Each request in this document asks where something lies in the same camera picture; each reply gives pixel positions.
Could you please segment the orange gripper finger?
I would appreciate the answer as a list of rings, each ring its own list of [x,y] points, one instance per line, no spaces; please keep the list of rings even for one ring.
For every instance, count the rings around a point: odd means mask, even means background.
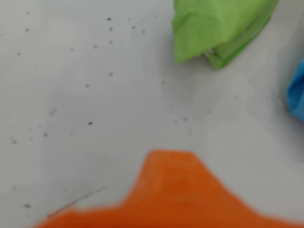
[[[51,216],[40,228],[154,228],[166,224],[176,208],[172,197],[186,186],[189,152],[155,150],[143,163],[123,202],[90,210],[68,210]]]
[[[261,215],[252,210],[206,168],[193,153],[187,154],[187,196],[198,208],[197,214],[208,228],[302,228],[301,223]]]

